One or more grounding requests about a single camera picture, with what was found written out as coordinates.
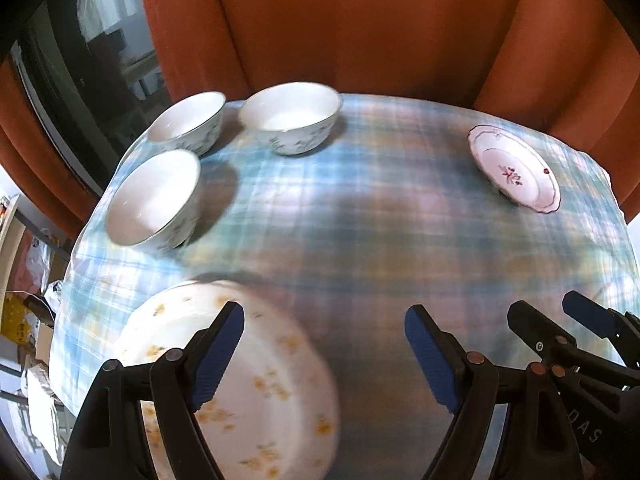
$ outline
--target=tablecloth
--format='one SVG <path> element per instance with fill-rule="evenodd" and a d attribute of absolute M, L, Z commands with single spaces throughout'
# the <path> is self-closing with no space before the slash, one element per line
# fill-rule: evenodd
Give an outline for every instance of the tablecloth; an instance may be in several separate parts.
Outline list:
<path fill-rule="evenodd" d="M 114 192 L 155 153 L 144 140 L 79 237 L 50 357 L 52 387 L 72 412 L 143 301 L 187 278 L 232 279 L 294 316 L 334 374 L 342 431 L 328 477 L 420 478 L 450 415 L 404 339 L 409 306 L 424 304 L 465 348 L 520 367 L 536 356 L 508 330 L 513 301 L 538 307 L 602 355 L 606 342 L 562 314 L 564 293 L 640 314 L 625 221 L 608 175 L 587 154 L 472 110 L 346 95 L 327 142 L 282 157 L 242 131 L 238 106 L 227 105 L 222 138 L 202 160 L 206 208 L 188 245 L 155 258 L 105 234 Z M 513 132 L 542 155 L 561 189 L 558 212 L 537 214 L 492 188 L 468 149 L 477 124 Z M 477 478 L 500 430 L 496 416 Z"/>

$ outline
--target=white dish with red flower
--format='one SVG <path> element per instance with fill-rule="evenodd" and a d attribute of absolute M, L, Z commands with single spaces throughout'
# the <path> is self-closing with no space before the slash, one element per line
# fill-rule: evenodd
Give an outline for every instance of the white dish with red flower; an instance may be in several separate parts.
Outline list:
<path fill-rule="evenodd" d="M 468 140 L 478 168 L 508 198 L 539 213 L 558 210 L 558 181 L 526 142 L 497 126 L 482 124 L 469 132 Z"/>

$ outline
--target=screw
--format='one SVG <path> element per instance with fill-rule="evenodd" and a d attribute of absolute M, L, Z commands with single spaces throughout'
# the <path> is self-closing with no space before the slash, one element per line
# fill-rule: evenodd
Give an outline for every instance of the screw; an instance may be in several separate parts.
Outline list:
<path fill-rule="evenodd" d="M 531 363 L 529 366 L 531 366 L 531 371 L 536 375 L 546 374 L 546 367 L 542 363 L 535 362 L 535 363 Z"/>
<path fill-rule="evenodd" d="M 118 366 L 118 360 L 117 359 L 109 359 L 107 362 L 105 362 L 102 365 L 102 369 L 105 372 L 111 372 L 112 370 L 115 370 L 117 366 Z"/>
<path fill-rule="evenodd" d="M 566 373 L 564 371 L 564 368 L 562 368 L 560 365 L 553 365 L 551 367 L 551 371 L 556 377 L 564 377 L 564 374 Z"/>
<path fill-rule="evenodd" d="M 467 352 L 466 358 L 470 363 L 475 365 L 481 365 L 484 363 L 484 356 L 480 352 Z"/>
<path fill-rule="evenodd" d="M 179 348 L 171 348 L 166 351 L 165 357 L 167 361 L 177 361 L 182 357 L 182 350 Z"/>

